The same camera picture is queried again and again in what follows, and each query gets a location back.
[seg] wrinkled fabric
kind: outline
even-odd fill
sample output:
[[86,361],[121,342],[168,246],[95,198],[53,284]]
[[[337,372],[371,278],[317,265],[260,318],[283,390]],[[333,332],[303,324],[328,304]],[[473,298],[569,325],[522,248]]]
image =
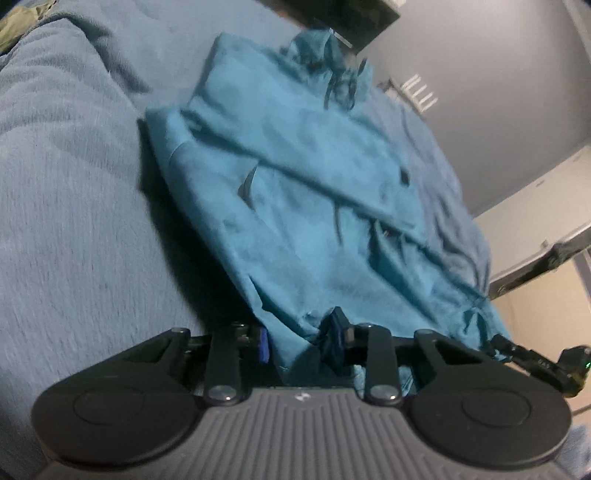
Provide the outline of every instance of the wrinkled fabric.
[[46,463],[30,415],[51,384],[251,314],[142,124],[148,104],[191,99],[222,31],[278,48],[298,28],[255,0],[59,0],[0,57],[0,468],[15,480]]
[[407,159],[425,218],[425,241],[445,267],[488,294],[491,252],[462,200],[460,182],[426,123],[403,101],[369,91],[363,112]]
[[177,206],[269,330],[288,384],[352,382],[319,330],[335,306],[399,336],[481,348],[508,335],[429,247],[408,158],[362,112],[370,78],[327,32],[282,53],[221,35],[189,104],[146,113]]

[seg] gray wall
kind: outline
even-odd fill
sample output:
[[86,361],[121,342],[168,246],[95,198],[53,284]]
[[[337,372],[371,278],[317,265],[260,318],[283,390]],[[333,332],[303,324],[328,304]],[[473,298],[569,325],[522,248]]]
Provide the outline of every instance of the gray wall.
[[559,0],[407,0],[360,56],[376,81],[415,73],[477,215],[591,138],[591,63]]

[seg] metal screw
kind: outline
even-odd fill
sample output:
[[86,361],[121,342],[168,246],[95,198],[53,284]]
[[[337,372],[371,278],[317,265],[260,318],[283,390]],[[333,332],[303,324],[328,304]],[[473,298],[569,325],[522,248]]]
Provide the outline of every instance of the metal screw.
[[398,400],[400,391],[392,385],[374,385],[369,389],[369,395],[374,403],[389,405]]
[[232,401],[236,398],[238,392],[230,385],[216,385],[207,391],[207,396],[220,403]]

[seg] ribbed gray surface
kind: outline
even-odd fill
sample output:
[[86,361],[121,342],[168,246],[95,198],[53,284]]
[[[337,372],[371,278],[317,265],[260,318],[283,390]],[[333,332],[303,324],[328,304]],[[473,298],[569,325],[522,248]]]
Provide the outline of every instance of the ribbed gray surface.
[[554,463],[519,472],[461,465],[432,451],[393,408],[352,390],[255,390],[211,408],[191,437],[126,472],[49,466],[38,480],[568,480]]

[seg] bed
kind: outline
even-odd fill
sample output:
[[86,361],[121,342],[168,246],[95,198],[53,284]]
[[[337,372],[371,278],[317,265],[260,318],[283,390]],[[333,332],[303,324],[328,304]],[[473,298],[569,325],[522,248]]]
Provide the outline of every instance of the bed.
[[[299,27],[253,0],[59,0],[0,57],[0,467],[15,479],[44,465],[29,413],[49,385],[168,328],[250,315],[143,121],[191,98],[221,32],[279,47]],[[377,88],[366,113],[412,158],[429,244],[486,292],[488,246],[425,123]]]

